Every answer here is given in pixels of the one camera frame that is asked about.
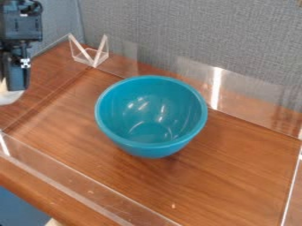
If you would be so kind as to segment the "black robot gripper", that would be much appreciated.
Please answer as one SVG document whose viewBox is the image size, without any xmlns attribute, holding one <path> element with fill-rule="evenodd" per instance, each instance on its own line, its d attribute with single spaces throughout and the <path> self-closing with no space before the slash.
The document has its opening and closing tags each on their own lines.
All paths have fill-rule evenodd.
<svg viewBox="0 0 302 226">
<path fill-rule="evenodd" d="M 29 86 L 30 43 L 42 40 L 44 7 L 37 0 L 0 0 L 0 80 L 9 91 Z"/>
</svg>

